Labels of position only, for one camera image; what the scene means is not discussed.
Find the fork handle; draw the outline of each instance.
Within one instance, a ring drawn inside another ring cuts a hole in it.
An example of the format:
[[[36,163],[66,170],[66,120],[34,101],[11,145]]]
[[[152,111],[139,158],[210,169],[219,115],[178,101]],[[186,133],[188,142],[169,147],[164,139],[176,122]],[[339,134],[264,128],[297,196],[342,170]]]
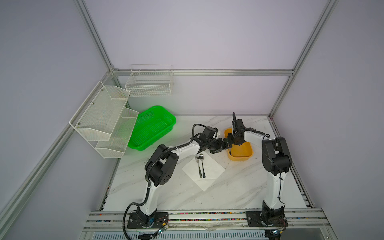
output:
[[[205,178],[205,172],[204,172],[204,164],[203,164],[203,161],[201,161],[201,165],[203,166],[203,178]]]
[[[201,176],[201,170],[200,170],[200,165],[199,165],[199,163],[197,163],[197,165],[199,166],[199,174],[200,174],[200,178],[203,178],[203,177]]]

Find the slotted metal panel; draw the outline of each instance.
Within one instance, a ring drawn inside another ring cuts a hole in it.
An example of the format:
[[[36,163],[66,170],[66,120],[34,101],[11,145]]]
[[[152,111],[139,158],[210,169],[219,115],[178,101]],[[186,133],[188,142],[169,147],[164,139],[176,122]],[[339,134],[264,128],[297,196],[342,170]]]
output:
[[[137,237],[143,233],[152,232],[128,232],[128,236],[132,239],[138,239]],[[123,232],[96,232],[93,239],[104,240],[104,239],[125,239]],[[155,239],[204,239],[204,240],[258,240],[268,239],[265,237],[264,230],[218,230],[218,231],[169,231],[160,234]]]

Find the black mounting plate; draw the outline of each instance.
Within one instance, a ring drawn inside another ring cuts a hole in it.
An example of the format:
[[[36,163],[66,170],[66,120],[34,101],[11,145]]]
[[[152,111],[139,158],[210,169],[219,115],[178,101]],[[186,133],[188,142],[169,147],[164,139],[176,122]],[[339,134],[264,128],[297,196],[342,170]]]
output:
[[[152,226],[150,226],[148,229],[150,229],[150,228],[159,229],[163,226],[164,222],[165,223],[168,222],[168,213],[167,212],[155,212],[154,217],[155,217],[155,220],[153,221]],[[133,212],[129,215],[127,228],[128,229],[144,228],[140,224],[140,219],[137,216],[137,213]]]
[[[261,211],[248,211],[245,212],[245,215],[247,216],[247,222],[248,222],[248,227],[265,227],[264,224],[262,224],[262,219],[261,219]],[[288,226],[288,222],[286,220],[286,217],[284,215],[284,222],[285,226]],[[272,224],[271,227],[281,227],[282,222],[277,221],[276,223]]]

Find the mesh shelf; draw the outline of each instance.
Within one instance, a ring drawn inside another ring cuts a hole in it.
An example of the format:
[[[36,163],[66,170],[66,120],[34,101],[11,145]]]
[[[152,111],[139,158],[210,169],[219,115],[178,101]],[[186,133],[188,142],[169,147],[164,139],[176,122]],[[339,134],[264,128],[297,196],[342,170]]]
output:
[[[123,108],[109,141],[96,144],[95,149],[103,158],[121,158],[124,155],[138,114],[134,110]]]
[[[173,84],[172,65],[131,65],[125,88],[132,97],[170,96]]]
[[[109,141],[128,96],[125,89],[103,86],[75,123],[75,130],[87,141]]]

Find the robotic arm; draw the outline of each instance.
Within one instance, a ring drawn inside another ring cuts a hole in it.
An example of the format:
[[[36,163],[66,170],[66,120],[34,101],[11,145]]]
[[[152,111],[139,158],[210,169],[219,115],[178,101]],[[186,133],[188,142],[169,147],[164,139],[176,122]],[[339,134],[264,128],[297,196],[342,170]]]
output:
[[[202,126],[205,129],[194,135],[195,126]],[[241,145],[244,142],[250,142],[262,149],[262,163],[268,171],[267,193],[260,216],[261,224],[269,226],[283,218],[285,204],[280,200],[280,193],[286,173],[292,165],[285,139],[277,137],[264,140],[270,136],[253,128],[246,128],[241,119],[236,119],[235,113],[233,113],[232,126],[233,133],[229,133],[227,138],[222,139],[217,138],[219,135],[217,128],[195,124],[189,142],[175,147],[166,147],[163,144],[157,147],[145,165],[148,188],[143,203],[133,203],[138,206],[136,213],[142,227],[148,228],[153,224],[159,190],[161,185],[167,183],[172,177],[178,159],[198,154],[206,149],[209,149],[211,154],[218,153],[231,148],[232,145]]]

